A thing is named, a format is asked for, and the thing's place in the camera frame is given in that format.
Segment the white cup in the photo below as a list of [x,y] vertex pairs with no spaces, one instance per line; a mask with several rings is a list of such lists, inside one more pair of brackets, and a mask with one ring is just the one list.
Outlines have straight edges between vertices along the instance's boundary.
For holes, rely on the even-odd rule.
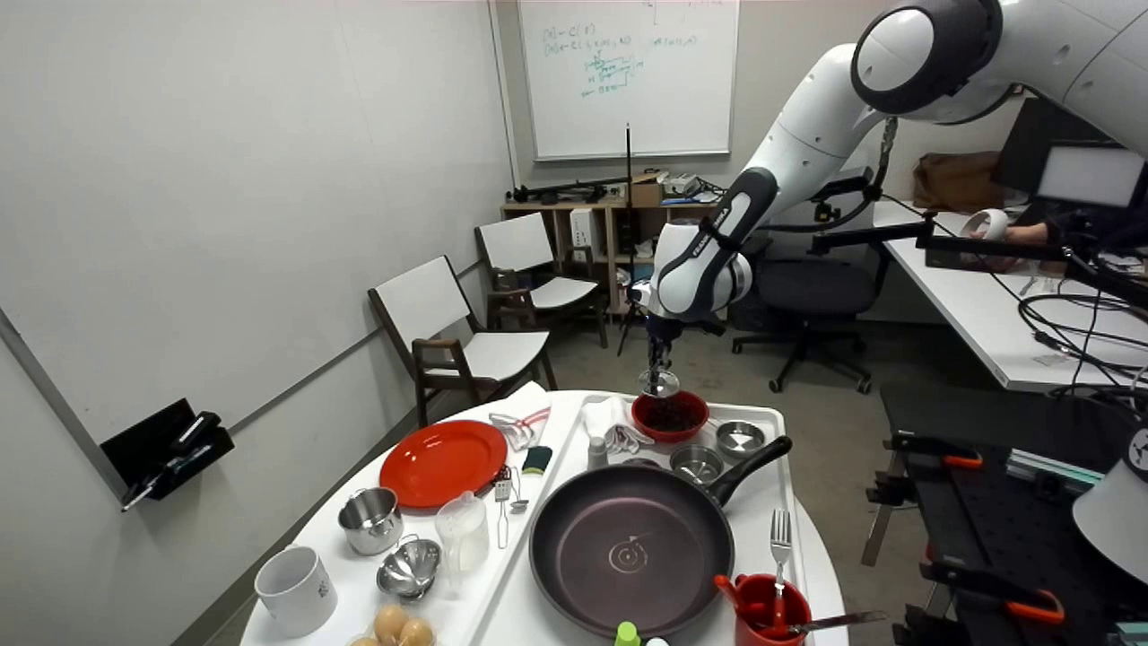
[[489,538],[489,507],[462,490],[432,513],[432,530],[440,538],[440,573],[474,573],[490,548]]
[[316,631],[336,603],[328,573],[308,544],[267,556],[254,573],[254,594],[283,636]]

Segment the round table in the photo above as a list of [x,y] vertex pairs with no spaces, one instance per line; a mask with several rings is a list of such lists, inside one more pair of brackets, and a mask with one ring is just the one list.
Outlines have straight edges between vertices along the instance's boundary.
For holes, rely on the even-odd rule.
[[[432,580],[423,600],[405,603],[413,615],[425,616],[438,631],[440,646],[505,646],[505,642],[532,642],[532,646],[569,646],[569,642],[601,642],[589,636],[572,619],[565,619],[534,585],[527,563],[527,536],[532,519],[536,516],[546,494],[558,489],[565,477],[589,465],[589,433],[585,427],[624,423],[632,396],[612,390],[541,390],[536,384],[518,386],[501,403],[489,403],[465,408],[453,418],[489,418],[489,411],[511,411],[527,415],[534,408],[550,408],[550,418],[536,423],[541,444],[552,444],[552,461],[546,472],[518,472],[518,490],[532,500],[523,513],[511,513],[508,544],[493,544],[498,507],[489,490],[489,528],[490,528],[490,551],[465,580]],[[770,433],[786,433],[786,418],[773,408],[760,404],[710,404],[710,423],[704,427],[699,440],[712,440],[712,427],[724,418],[749,418],[766,427]],[[639,457],[666,461],[666,448],[642,448]],[[352,472],[294,536],[294,544],[320,548],[328,580],[336,588],[336,611],[326,616],[321,629],[301,637],[288,637],[275,631],[261,603],[254,603],[243,642],[352,642],[365,636],[371,625],[375,606],[394,603],[388,593],[375,588],[375,566],[385,556],[356,556],[346,548],[344,530],[336,528],[336,508],[363,489],[375,489],[380,465],[388,453],[370,458],[357,472]],[[789,458],[773,458],[749,472],[734,494],[724,501],[728,528],[734,536],[734,573],[770,573],[770,542],[766,542],[766,513],[773,500],[789,501],[791,513],[791,560],[789,579],[804,588],[815,606],[815,616],[844,615],[838,580],[827,560],[827,548],[810,522],[807,508],[789,490]],[[432,513],[401,513],[405,538],[432,536]],[[712,594],[710,611],[689,619],[689,629],[666,636],[670,642],[733,642],[734,615],[733,606]],[[846,629],[815,631],[807,642],[815,646],[846,646]]]

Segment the metal bowl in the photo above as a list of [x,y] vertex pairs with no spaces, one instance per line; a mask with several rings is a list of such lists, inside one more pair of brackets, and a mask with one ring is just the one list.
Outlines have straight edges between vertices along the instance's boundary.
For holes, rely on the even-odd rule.
[[704,444],[682,444],[670,457],[670,471],[686,472],[692,484],[710,484],[719,477],[724,465],[719,465],[716,453],[710,453]]
[[438,563],[440,563],[438,542],[430,542],[430,538],[401,542],[396,548],[392,548],[385,556],[375,585],[392,594],[418,600],[430,593]]
[[733,458],[741,458],[749,453],[760,453],[762,448],[762,429],[752,427],[752,423],[719,423],[716,427],[716,448]]
[[396,494],[392,489],[365,489],[336,513],[346,542],[363,556],[392,548],[401,536]]

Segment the office chair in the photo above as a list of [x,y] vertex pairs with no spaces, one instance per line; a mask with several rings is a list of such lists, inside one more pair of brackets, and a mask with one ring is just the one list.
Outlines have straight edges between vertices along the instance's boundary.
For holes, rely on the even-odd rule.
[[541,318],[591,316],[600,343],[605,349],[605,296],[591,276],[591,252],[572,241],[569,260],[552,256],[541,211],[493,217],[477,226],[477,249],[485,252],[493,289],[527,289]]
[[[876,270],[864,270],[851,257],[822,257],[838,243],[866,243],[880,257]],[[884,270],[888,256],[880,228],[823,233],[815,238],[810,256],[791,257],[778,257],[762,243],[762,252],[752,256],[752,289],[762,304],[760,323],[773,329],[734,336],[733,353],[741,354],[747,343],[789,343],[778,375],[766,380],[770,390],[780,390],[786,375],[804,360],[822,360],[823,366],[846,374],[857,390],[871,390],[871,374],[859,363],[833,353],[833,343],[851,342],[853,353],[864,349],[857,329],[838,327],[876,304]]]
[[380,304],[385,327],[417,380],[418,423],[440,390],[465,390],[468,403],[505,396],[523,374],[546,375],[546,329],[479,329],[447,257],[430,257],[370,289]]

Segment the red cup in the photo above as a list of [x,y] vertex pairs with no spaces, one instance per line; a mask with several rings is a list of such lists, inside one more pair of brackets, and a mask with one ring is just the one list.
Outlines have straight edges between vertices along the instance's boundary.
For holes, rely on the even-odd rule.
[[692,433],[710,418],[706,398],[692,390],[675,390],[666,398],[639,396],[632,403],[634,427],[663,444],[692,440]]
[[773,579],[770,573],[741,573],[733,580],[734,588],[734,646],[804,646],[804,636],[791,636],[789,625],[815,619],[810,603],[799,588],[786,585],[780,593],[780,619],[773,616]]

